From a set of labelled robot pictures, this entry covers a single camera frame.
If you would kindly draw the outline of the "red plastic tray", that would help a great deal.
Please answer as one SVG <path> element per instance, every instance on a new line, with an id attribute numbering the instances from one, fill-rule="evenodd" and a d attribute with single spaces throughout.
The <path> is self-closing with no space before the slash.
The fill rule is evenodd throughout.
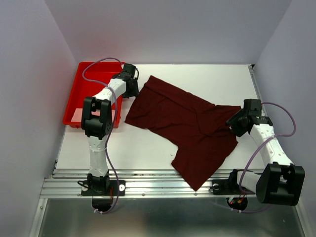
<path id="1" fill-rule="evenodd" d="M 81 116 L 79 112 L 82 111 L 84 98 L 87 96 L 92 97 L 104 88 L 103 85 L 97 82 L 86 81 L 82 77 L 84 69 L 87 69 L 85 73 L 86 78 L 101 81 L 105 84 L 109 84 L 112 76 L 122 71 L 119 62 L 99 62 L 89 68 L 88 66 L 91 64 L 92 62 L 80 62 L 78 65 L 63 117 L 64 125 L 81 128 Z"/>

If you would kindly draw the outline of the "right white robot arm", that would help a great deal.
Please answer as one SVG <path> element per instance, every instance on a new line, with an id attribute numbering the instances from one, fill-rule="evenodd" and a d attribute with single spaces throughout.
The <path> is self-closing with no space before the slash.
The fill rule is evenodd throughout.
<path id="1" fill-rule="evenodd" d="M 228 189 L 233 193 L 255 194 L 260 203 L 296 206 L 305 171 L 294 165 L 282 149 L 271 119 L 257 109 L 241 109 L 226 124 L 238 137 L 248 133 L 258 146 L 244 170 L 227 180 Z M 262 174 L 248 170 L 257 154 L 265 165 Z"/>

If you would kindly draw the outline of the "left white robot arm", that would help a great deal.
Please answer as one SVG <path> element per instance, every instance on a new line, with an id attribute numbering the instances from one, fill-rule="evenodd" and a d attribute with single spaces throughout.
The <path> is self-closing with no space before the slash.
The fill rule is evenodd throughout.
<path id="1" fill-rule="evenodd" d="M 124 69 L 114 75 L 108 84 L 84 78 L 87 81 L 103 85 L 103 89 L 92 97 L 85 97 L 81 116 L 81 128 L 84 130 L 89 144 L 90 168 L 86 184 L 82 183 L 84 191 L 92 191 L 105 195 L 109 189 L 110 178 L 107 159 L 107 144 L 118 116 L 117 99 L 137 97 L 138 69 Z"/>

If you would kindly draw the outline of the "dark red t shirt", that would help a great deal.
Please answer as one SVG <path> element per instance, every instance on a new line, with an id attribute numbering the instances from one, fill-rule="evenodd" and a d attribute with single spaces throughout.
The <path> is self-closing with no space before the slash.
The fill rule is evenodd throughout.
<path id="1" fill-rule="evenodd" d="M 197 191 L 237 146 L 226 124 L 240 106 L 215 105 L 150 76 L 125 122 L 178 147 L 171 165 Z"/>

